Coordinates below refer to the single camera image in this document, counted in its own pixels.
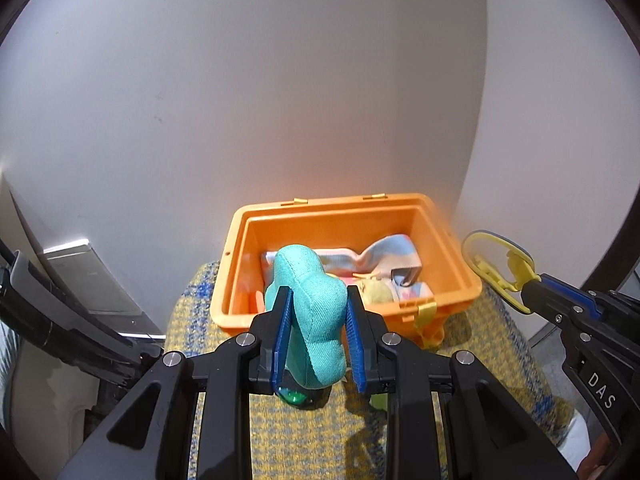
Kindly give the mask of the person's right hand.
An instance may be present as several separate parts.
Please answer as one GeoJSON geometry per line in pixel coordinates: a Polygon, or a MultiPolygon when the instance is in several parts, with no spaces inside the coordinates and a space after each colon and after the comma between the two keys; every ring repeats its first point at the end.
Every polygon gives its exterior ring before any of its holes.
{"type": "Polygon", "coordinates": [[[580,462],[577,477],[580,480],[613,479],[613,460],[620,449],[615,440],[602,432],[594,441],[591,451],[580,462]]]}

